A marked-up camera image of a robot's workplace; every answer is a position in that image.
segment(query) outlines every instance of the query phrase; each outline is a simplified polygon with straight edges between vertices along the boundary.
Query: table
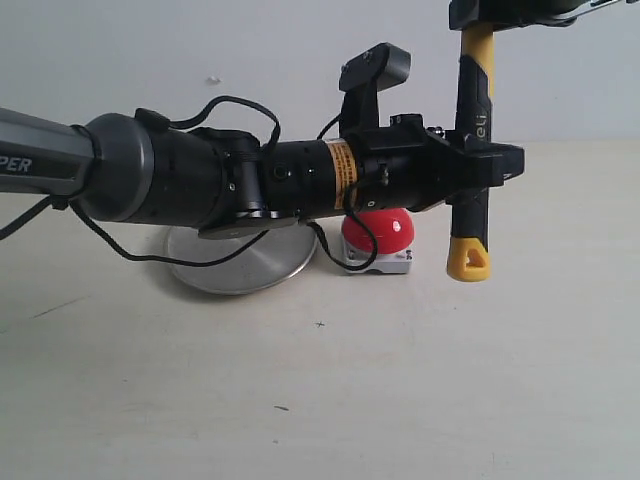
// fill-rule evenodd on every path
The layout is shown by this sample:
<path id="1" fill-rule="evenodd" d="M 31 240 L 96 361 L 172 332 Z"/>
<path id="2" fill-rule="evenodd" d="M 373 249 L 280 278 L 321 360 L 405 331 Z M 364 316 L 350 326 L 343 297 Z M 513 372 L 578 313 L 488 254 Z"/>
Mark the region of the table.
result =
<path id="1" fill-rule="evenodd" d="M 0 478 L 638 478 L 640 142 L 526 147 L 480 284 L 445 274 L 444 206 L 407 276 L 319 250 L 240 298 L 47 211 L 0 245 Z M 3 223 L 34 203 L 0 198 Z"/>

